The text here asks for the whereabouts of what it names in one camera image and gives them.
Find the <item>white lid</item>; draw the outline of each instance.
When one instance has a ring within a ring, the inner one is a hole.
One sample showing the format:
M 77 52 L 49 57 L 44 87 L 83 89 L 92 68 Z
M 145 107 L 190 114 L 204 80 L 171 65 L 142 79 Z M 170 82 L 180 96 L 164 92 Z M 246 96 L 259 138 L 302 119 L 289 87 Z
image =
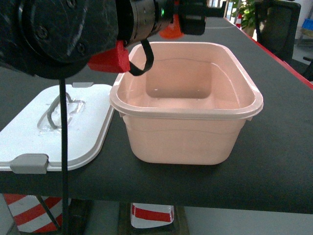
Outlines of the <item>white lid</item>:
M 66 86 L 74 100 L 67 103 L 69 170 L 89 163 L 99 153 L 113 113 L 109 102 L 111 88 L 90 83 L 87 87 L 85 83 Z M 48 156 L 48 171 L 61 171 L 61 130 L 51 128 L 46 117 L 58 95 L 59 86 L 43 90 L 0 132 L 1 171 L 11 171 L 10 164 L 18 156 L 38 154 Z M 57 109 L 52 116 L 56 125 Z

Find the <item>pink plastic container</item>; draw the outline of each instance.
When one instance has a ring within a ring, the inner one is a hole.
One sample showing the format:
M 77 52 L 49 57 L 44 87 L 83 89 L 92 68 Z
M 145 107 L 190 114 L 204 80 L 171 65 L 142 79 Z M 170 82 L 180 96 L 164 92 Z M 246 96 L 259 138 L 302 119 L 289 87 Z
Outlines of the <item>pink plastic container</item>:
M 111 105 L 143 161 L 214 165 L 226 160 L 263 97 L 232 52 L 212 43 L 151 43 L 155 62 L 134 77 L 119 74 Z M 144 66 L 142 46 L 130 60 Z

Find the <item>table surface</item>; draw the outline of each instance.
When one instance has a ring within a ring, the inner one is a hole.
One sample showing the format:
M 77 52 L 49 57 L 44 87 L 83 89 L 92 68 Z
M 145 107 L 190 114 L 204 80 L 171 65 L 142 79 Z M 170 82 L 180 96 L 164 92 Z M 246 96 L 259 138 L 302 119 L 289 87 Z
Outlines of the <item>table surface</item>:
M 154 36 L 150 41 L 162 41 Z M 150 164 L 131 151 L 114 112 L 99 155 L 69 172 L 71 198 L 258 211 L 313 213 L 313 91 L 238 28 L 209 18 L 205 34 L 180 41 L 227 46 L 264 97 L 229 158 L 218 165 Z M 116 74 L 85 68 L 67 83 L 112 85 Z M 0 130 L 54 80 L 0 70 Z M 0 192 L 61 196 L 61 172 L 0 172 Z

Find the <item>blue object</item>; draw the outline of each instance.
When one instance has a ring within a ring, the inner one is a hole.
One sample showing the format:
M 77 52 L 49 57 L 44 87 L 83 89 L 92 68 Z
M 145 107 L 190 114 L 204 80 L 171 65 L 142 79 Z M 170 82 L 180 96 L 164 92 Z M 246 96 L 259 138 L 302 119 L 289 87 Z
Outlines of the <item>blue object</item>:
M 313 30 L 313 20 L 305 19 L 303 22 L 302 28 Z

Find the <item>container rim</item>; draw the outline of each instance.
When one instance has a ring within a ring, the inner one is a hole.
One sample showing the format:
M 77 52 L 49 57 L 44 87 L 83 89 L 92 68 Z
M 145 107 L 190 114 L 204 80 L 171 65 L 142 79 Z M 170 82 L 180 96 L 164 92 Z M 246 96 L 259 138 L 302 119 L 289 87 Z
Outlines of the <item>container rim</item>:
M 233 120 L 233 119 L 251 119 L 257 115 L 263 108 L 263 96 L 240 64 L 235 55 L 230 49 L 223 45 L 216 43 L 206 42 L 151 42 L 151 44 L 204 44 L 214 45 L 223 48 L 231 59 L 236 62 L 236 66 L 240 73 L 243 75 L 247 84 L 250 86 L 254 94 L 254 102 L 250 105 L 239 108 L 239 109 L 168 109 L 168 108 L 157 108 L 157 107 L 139 107 L 127 104 L 123 102 L 117 95 L 119 85 L 123 80 L 125 73 L 120 73 L 110 92 L 110 103 L 111 105 L 121 114 L 137 116 L 141 118 L 169 118 L 169 119 L 204 119 L 204 120 Z M 137 45 L 131 51 L 129 58 L 132 60 L 136 51 L 142 47 Z

